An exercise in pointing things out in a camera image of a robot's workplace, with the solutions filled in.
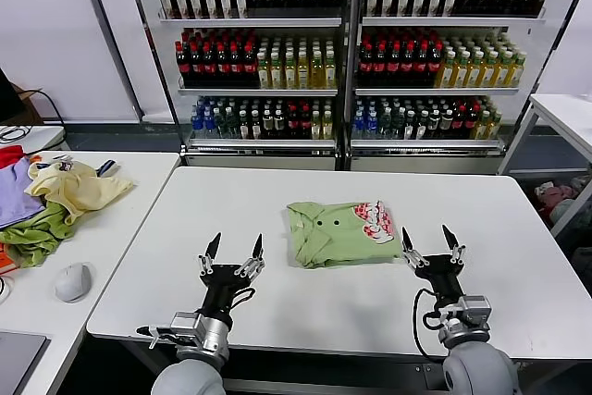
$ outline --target desk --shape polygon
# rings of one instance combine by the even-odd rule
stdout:
[[[426,281],[402,261],[307,270],[293,259],[286,204],[381,199],[420,253],[445,253],[441,224],[467,245],[460,282],[493,307],[491,344],[513,358],[590,359],[592,301],[518,185],[507,177],[180,167],[87,325],[97,337],[147,340],[204,299],[197,255],[222,232],[218,263],[241,264],[263,233],[266,267],[233,312],[234,347],[380,356],[419,354],[413,297]],[[433,299],[420,301],[419,313]],[[428,353],[445,354],[420,327]]]
[[[84,215],[74,237],[62,242],[42,266],[7,274],[14,279],[14,287],[0,304],[0,330],[42,334],[50,340],[24,395],[57,391],[76,356],[93,307],[179,164],[177,154],[63,153],[92,167],[113,159],[120,165],[116,177],[131,179],[135,187],[103,210]],[[60,152],[45,152],[44,158],[57,154]],[[91,291],[79,302],[61,302],[54,295],[56,276],[78,262],[87,263],[91,269]]]
[[[31,127],[31,132],[23,139],[11,143],[0,143],[0,148],[8,147],[10,145],[22,145],[22,150],[25,153],[36,152],[43,148],[50,147],[54,143],[58,143],[64,136],[64,127],[57,125],[40,125]],[[68,144],[63,142],[58,148],[62,150],[69,150]]]

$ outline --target floor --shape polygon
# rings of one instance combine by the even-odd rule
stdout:
[[[69,132],[68,144],[78,151],[157,151],[177,152],[179,136],[167,126],[130,131],[76,128]],[[562,138],[532,136],[512,168],[585,168],[586,160]],[[441,381],[428,380],[429,374],[415,373],[415,364],[387,359],[323,357],[280,354],[253,354],[234,351],[225,367],[225,376],[259,376],[269,380],[315,382],[395,389],[434,387]],[[592,364],[579,364],[555,377],[535,395],[584,395]],[[87,335],[58,395],[149,393],[154,375],[117,341]]]

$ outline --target bottle label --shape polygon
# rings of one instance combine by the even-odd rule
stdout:
[[[210,19],[216,19],[218,17],[216,11],[216,0],[205,0],[207,4],[207,12],[210,15]]]
[[[442,11],[442,17],[447,17],[452,14],[454,2],[456,2],[456,0],[444,0],[444,10]]]
[[[224,14],[224,19],[232,19],[230,0],[220,0],[220,4],[222,5],[222,14]]]
[[[237,9],[239,10],[239,18],[247,18],[247,0],[237,0]]]
[[[382,11],[380,15],[385,18],[390,14],[390,7],[392,6],[392,0],[382,0]]]
[[[286,68],[286,86],[291,89],[296,87],[296,70],[293,68]]]
[[[464,78],[466,77],[466,68],[459,67],[456,73],[456,81],[454,82],[454,88],[461,88],[464,84]]]
[[[429,70],[430,73],[435,73],[440,70],[440,63],[439,62],[437,62],[437,63],[428,62],[427,69]]]
[[[397,17],[401,18],[405,16],[405,13],[407,12],[407,4],[409,4],[409,0],[397,1]]]
[[[165,19],[174,19],[173,17],[173,5],[170,0],[160,0],[160,4],[163,6],[163,12],[165,13]]]
[[[439,5],[440,5],[440,0],[429,0],[429,7],[427,8],[427,15],[429,17],[434,17],[438,13]]]
[[[413,0],[412,16],[421,16],[422,8],[424,7],[424,0]]]
[[[179,13],[182,19],[189,19],[189,9],[187,8],[187,0],[177,0],[179,6]]]
[[[480,68],[471,68],[471,71],[469,71],[469,78],[466,81],[467,87],[473,88],[476,86],[477,77],[479,76],[480,72],[481,72]]]
[[[366,16],[374,16],[377,0],[366,0]]]

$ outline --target computer mouse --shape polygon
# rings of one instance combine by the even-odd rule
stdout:
[[[91,289],[91,271],[83,263],[69,265],[59,272],[55,281],[55,296],[63,302],[75,302]]]

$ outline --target black cable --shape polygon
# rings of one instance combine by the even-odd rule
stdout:
[[[62,128],[64,129],[64,135],[62,136],[62,139],[60,142],[53,143],[53,144],[51,144],[47,147],[44,147],[40,150],[35,150],[34,152],[26,153],[25,155],[32,156],[34,154],[38,154],[39,152],[44,152],[45,150],[50,150],[50,149],[57,147],[57,146],[61,145],[62,143],[64,143],[66,141],[67,136],[68,136],[68,131],[66,130],[66,123],[64,122],[62,115],[60,115],[59,111],[57,111],[57,107],[56,107],[56,104],[54,103],[53,99],[51,97],[49,97],[49,95],[47,93],[44,93],[41,90],[22,90],[18,93],[19,94],[21,94],[21,93],[39,93],[39,94],[42,94],[43,96],[45,96],[47,98],[47,100],[49,101],[49,103],[54,108],[54,111],[57,114],[57,117],[59,118],[60,123],[62,124]]]
[[[427,361],[434,364],[442,364],[444,362],[442,358],[432,358],[426,353],[421,343],[419,342],[419,337],[417,336],[417,304],[419,303],[419,298],[422,296],[422,293],[424,292],[434,297],[437,296],[436,293],[428,289],[420,289],[415,295],[415,300],[413,301],[413,339],[415,340],[415,346],[417,346],[417,350],[422,354],[424,358],[427,359]]]

